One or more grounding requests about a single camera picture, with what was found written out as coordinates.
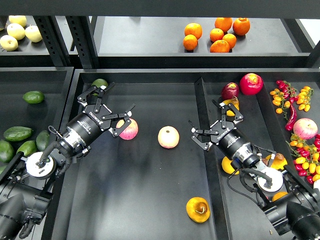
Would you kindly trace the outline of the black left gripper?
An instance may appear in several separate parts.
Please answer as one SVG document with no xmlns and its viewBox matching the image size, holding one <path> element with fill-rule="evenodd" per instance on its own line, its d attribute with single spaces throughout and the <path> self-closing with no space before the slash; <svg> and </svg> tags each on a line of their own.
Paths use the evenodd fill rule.
<svg viewBox="0 0 320 240">
<path fill-rule="evenodd" d="M 85 108 L 66 127 L 81 145 L 89 146 L 105 131 L 109 131 L 113 137 L 119 137 L 131 124 L 132 109 L 136 106 L 134 103 L 122 113 L 113 113 L 102 104 L 103 96 L 114 86 L 114 82 L 101 86 L 93 84 L 77 97 L 78 103 Z M 96 96 L 96 102 L 88 105 L 87 99 L 92 95 Z"/>
</svg>

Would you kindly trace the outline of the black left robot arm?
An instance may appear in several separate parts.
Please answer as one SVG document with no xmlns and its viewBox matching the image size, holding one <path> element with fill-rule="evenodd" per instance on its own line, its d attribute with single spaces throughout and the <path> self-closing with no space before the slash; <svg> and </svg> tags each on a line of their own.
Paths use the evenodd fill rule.
<svg viewBox="0 0 320 240">
<path fill-rule="evenodd" d="M 91 144 L 104 132 L 118 137 L 130 124 L 132 112 L 113 113 L 103 104 L 104 95 L 115 86 L 92 85 L 77 98 L 83 110 L 66 124 L 61 133 L 48 131 L 56 140 L 43 151 L 25 156 L 18 152 L 0 174 L 0 238 L 24 239 L 48 212 L 53 198 L 51 188 L 71 164 L 85 157 Z"/>
</svg>

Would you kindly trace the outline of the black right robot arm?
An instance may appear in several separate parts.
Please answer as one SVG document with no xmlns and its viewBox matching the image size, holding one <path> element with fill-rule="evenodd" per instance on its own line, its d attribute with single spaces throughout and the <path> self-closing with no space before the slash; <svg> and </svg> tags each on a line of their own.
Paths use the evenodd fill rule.
<svg viewBox="0 0 320 240">
<path fill-rule="evenodd" d="M 209 129 L 193 127 L 191 139 L 203 150 L 217 146 L 230 160 L 230 177 L 239 175 L 242 186 L 255 193 L 255 204 L 264 212 L 279 235 L 292 232 L 296 240 L 320 238 L 320 191 L 308 186 L 287 164 L 272 168 L 277 152 L 269 150 L 263 162 L 262 148 L 244 137 L 236 125 L 243 115 L 233 103 L 216 101 L 220 119 Z"/>
</svg>

